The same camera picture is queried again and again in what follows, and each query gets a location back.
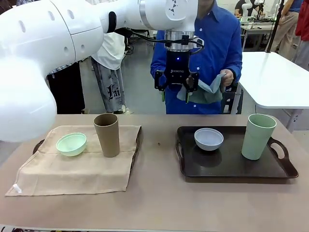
brown cup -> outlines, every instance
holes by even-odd
[[[120,153],[118,117],[102,114],[95,118],[94,125],[105,157],[115,157]]]

white wall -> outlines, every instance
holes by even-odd
[[[227,9],[228,11],[234,13],[235,6],[238,0],[217,0],[220,7]],[[264,12],[268,13],[271,10],[273,3],[278,3],[279,0],[265,0]]]

red shirt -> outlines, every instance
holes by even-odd
[[[309,0],[304,0],[301,5],[295,34],[302,41],[309,41]]]

bowl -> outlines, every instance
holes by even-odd
[[[223,143],[223,135],[211,128],[202,128],[195,132],[194,139],[197,146],[204,151],[214,151]]]
[[[81,154],[86,148],[86,143],[86,135],[82,133],[72,133],[59,139],[56,148],[62,155],[71,157]]]

desk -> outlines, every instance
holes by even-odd
[[[92,125],[96,115],[57,116],[59,125]],[[18,168],[40,139],[23,143],[0,168],[0,224],[66,230],[216,232],[308,231],[309,156],[278,122],[299,178],[287,184],[188,183],[179,168],[180,126],[245,126],[247,116],[120,115],[142,125],[141,144],[126,192],[98,195],[5,197]]]
[[[245,37],[243,40],[243,45],[242,45],[242,51],[245,49],[246,41],[248,38],[248,35],[261,35],[258,41],[258,45],[261,43],[262,40],[262,35],[264,34],[270,34],[271,31],[273,30],[273,25],[264,25],[264,24],[254,24],[254,28],[248,29],[248,25],[241,26],[241,29],[245,33]]]
[[[309,109],[309,72],[277,53],[244,52],[239,86],[232,114],[237,112],[241,88],[261,108],[293,109],[287,125],[290,132],[303,109]]]

